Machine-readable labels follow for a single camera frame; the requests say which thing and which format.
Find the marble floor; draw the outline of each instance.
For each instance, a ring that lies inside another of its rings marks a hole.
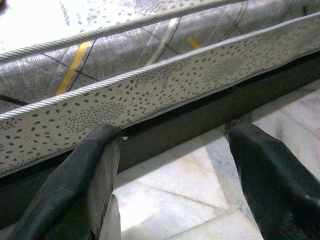
[[[240,118],[283,141],[320,179],[320,80]],[[116,177],[122,240],[262,240],[225,126]],[[0,239],[10,232],[0,231]]]

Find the gray mattress fabric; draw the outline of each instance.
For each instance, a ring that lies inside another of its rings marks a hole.
[[[23,41],[5,28],[0,59],[14,44],[123,30],[0,63],[0,177],[74,148],[99,123],[131,126],[320,49],[320,0],[73,2],[39,5],[56,11],[57,34],[45,14],[21,22],[35,29]]]

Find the white patterned mattress fabric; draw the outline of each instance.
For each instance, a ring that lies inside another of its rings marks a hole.
[[[320,0],[19,2],[0,7],[0,177],[320,49]]]

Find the mattress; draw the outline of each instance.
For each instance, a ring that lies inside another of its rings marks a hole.
[[[317,52],[319,10],[320,0],[7,0],[0,177],[73,149],[99,123],[126,128]]]

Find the yellow stripe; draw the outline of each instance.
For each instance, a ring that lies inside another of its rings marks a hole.
[[[202,48],[202,45],[198,43],[192,36],[188,37],[188,43],[190,43],[195,49]]]
[[[79,66],[79,64],[81,62],[81,59],[83,58],[83,56],[84,56],[84,54],[86,52],[86,49],[87,49],[88,45],[89,45],[89,42],[85,41],[85,42],[81,43],[81,45],[79,46],[78,50],[75,53],[74,59],[72,61],[72,64],[69,67],[68,72],[64,76],[63,81],[61,82],[58,90],[55,93],[56,95],[63,94],[66,91],[69,83],[71,82],[72,77],[75,74],[75,71],[77,70],[77,68],[78,68],[78,66]]]

